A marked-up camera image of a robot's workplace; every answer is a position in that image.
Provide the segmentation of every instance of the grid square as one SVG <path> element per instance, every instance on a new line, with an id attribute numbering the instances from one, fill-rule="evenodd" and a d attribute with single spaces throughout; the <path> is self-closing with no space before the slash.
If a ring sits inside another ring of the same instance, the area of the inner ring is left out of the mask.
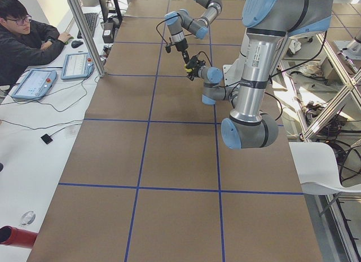
<path id="1" fill-rule="evenodd" d="M 60 182 L 136 186 L 146 130 L 142 122 L 84 121 Z"/>
<path id="2" fill-rule="evenodd" d="M 222 70 L 223 65 L 232 65 L 233 62 L 239 57 L 240 50 L 241 50 L 240 45 L 212 44 L 213 66 Z"/>
<path id="3" fill-rule="evenodd" d="M 169 0 L 131 0 L 127 16 L 164 18 Z"/>
<path id="4" fill-rule="evenodd" d="M 361 27 L 361 16 L 360 15 L 340 15 L 339 20 L 347 28 L 360 28 Z"/>
<path id="5" fill-rule="evenodd" d="M 134 198 L 130 189 L 59 185 L 27 261 L 123 260 Z"/>
<path id="6" fill-rule="evenodd" d="M 157 33 L 157 24 L 164 21 L 164 19 L 149 19 L 149 18 L 123 18 L 120 30 L 118 32 L 116 41 L 119 42 L 152 42 L 161 43 L 162 38 Z M 162 34 L 164 31 L 164 23 L 158 27 Z"/>
<path id="7" fill-rule="evenodd" d="M 85 118 L 148 120 L 155 77 L 105 76 Z"/>
<path id="8" fill-rule="evenodd" d="M 213 106 L 202 103 L 202 91 L 201 79 L 159 77 L 151 120 L 214 122 Z"/>
<path id="9" fill-rule="evenodd" d="M 303 196 L 223 193 L 222 208 L 226 261 L 323 261 Z"/>
<path id="10" fill-rule="evenodd" d="M 210 26 L 211 43 L 241 45 L 246 27 L 241 20 L 215 20 Z"/>
<path id="11" fill-rule="evenodd" d="M 117 43 L 105 69 L 109 74 L 155 76 L 160 48 L 160 44 Z"/>
<path id="12" fill-rule="evenodd" d="M 222 12 L 216 19 L 241 19 L 246 0 L 222 0 Z"/>
<path id="13" fill-rule="evenodd" d="M 190 57 L 196 55 L 200 51 L 204 51 L 208 56 L 210 56 L 210 46 L 209 44 L 204 45 L 189 45 L 187 49 Z M 182 57 L 182 53 L 178 52 L 175 47 L 171 48 L 171 53 L 167 54 L 165 51 L 165 45 L 162 48 L 161 60 L 159 65 L 159 73 L 160 76 L 182 76 L 186 77 L 187 73 L 184 69 L 184 60 Z"/>
<path id="14" fill-rule="evenodd" d="M 361 14 L 361 4 L 351 4 L 351 6 L 356 9 L 358 14 Z"/>
<path id="15" fill-rule="evenodd" d="M 345 28 L 329 28 L 327 31 L 327 41 L 332 43 L 333 41 L 350 41 L 351 35 Z"/>
<path id="16" fill-rule="evenodd" d="M 190 17 L 194 19 L 200 18 L 201 15 L 206 11 L 203 6 L 196 3 L 194 0 L 170 0 L 169 12 L 178 11 L 181 9 L 187 10 Z"/>
<path id="17" fill-rule="evenodd" d="M 340 20 L 338 19 L 338 17 L 336 15 L 332 15 L 331 17 L 331 24 L 330 24 L 331 28 L 343 28 L 343 24 L 341 24 Z"/>
<path id="18" fill-rule="evenodd" d="M 356 37 L 357 33 L 359 33 L 360 30 L 361 28 L 348 28 L 348 31 L 353 38 Z"/>
<path id="19" fill-rule="evenodd" d="M 218 193 L 140 190 L 127 261 L 222 261 Z"/>
<path id="20" fill-rule="evenodd" d="M 284 127 L 265 148 L 229 149 L 218 133 L 222 190 L 302 192 Z"/>
<path id="21" fill-rule="evenodd" d="M 141 186 L 218 189 L 214 125 L 151 123 Z"/>
<path id="22" fill-rule="evenodd" d="M 357 11 L 351 6 L 351 4 L 337 3 L 332 5 L 332 11 L 337 15 L 355 15 Z"/>

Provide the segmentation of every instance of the hand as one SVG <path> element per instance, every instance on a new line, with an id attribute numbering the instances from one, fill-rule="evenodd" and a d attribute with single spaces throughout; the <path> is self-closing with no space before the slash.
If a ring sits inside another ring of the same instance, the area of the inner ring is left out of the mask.
<path id="1" fill-rule="evenodd" d="M 44 42 L 40 47 L 40 50 L 46 50 L 52 45 L 51 41 Z"/>
<path id="2" fill-rule="evenodd" d="M 59 35 L 58 40 L 66 43 L 70 38 L 72 38 L 72 35 L 70 35 L 67 32 L 63 32 L 62 34 Z"/>

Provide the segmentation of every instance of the keyboard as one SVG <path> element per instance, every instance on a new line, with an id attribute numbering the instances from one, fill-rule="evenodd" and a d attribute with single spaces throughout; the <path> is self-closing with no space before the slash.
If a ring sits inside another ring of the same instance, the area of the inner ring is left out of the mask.
<path id="1" fill-rule="evenodd" d="M 92 12 L 92 13 L 84 13 L 84 17 L 86 20 L 86 23 L 88 24 L 88 27 L 90 29 L 91 36 L 94 36 L 96 22 L 98 19 L 98 13 Z M 77 38 L 82 38 L 80 30 L 78 32 Z"/>

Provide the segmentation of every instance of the eyeglasses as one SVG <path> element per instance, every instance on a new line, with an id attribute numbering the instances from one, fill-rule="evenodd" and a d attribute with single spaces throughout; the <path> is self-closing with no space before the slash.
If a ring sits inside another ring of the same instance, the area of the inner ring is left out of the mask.
<path id="1" fill-rule="evenodd" d="M 16 22 L 16 24 L 18 26 L 22 26 L 24 25 L 25 23 L 29 23 L 32 21 L 32 17 L 30 15 L 27 15 L 25 16 L 25 18 L 22 18 L 22 19 L 16 19 L 16 20 L 13 20 L 13 19 L 6 19 L 6 20 L 10 20 L 10 21 L 14 21 Z"/>

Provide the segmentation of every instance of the white desk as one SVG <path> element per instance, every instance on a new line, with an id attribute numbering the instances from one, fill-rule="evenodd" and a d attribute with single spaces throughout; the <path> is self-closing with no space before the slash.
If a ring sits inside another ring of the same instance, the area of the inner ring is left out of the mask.
<path id="1" fill-rule="evenodd" d="M 85 8 L 84 12 L 98 13 L 99 9 L 99 7 L 90 7 Z M 62 21 L 64 28 L 60 26 L 60 32 L 67 27 L 65 24 L 68 24 L 70 19 L 69 15 L 64 18 Z M 74 24 L 70 34 L 76 38 L 77 33 L 78 28 Z M 100 54 L 104 43 L 99 19 L 94 42 Z M 66 54 L 78 51 L 87 51 L 85 43 L 76 49 L 71 48 L 68 44 L 61 55 L 47 66 L 63 66 Z M 81 80 L 64 82 L 60 79 L 60 72 L 57 71 L 58 79 L 48 94 L 81 82 Z M 59 113 L 49 105 L 39 103 L 14 103 L 8 96 L 0 105 L 0 119 L 32 128 L 83 119 L 95 91 L 95 81 L 99 79 L 97 77 L 98 74 L 94 70 L 91 77 L 83 83 L 87 91 L 86 96 L 64 112 Z M 58 110 L 63 110 L 85 94 L 84 88 L 78 84 L 45 96 L 41 102 L 50 103 Z M 39 231 L 80 125 L 58 132 L 52 137 L 54 141 L 48 145 L 40 137 L 44 134 L 51 135 L 57 130 L 75 123 L 79 122 L 45 130 L 29 130 L 6 122 L 0 124 L 0 162 L 4 164 L 4 169 L 0 172 L 0 227 L 5 225 L 19 227 L 21 216 L 27 211 L 34 211 L 36 213 L 35 221 L 23 229 Z M 29 254 L 30 249 L 0 245 L 1 262 L 26 261 Z"/>

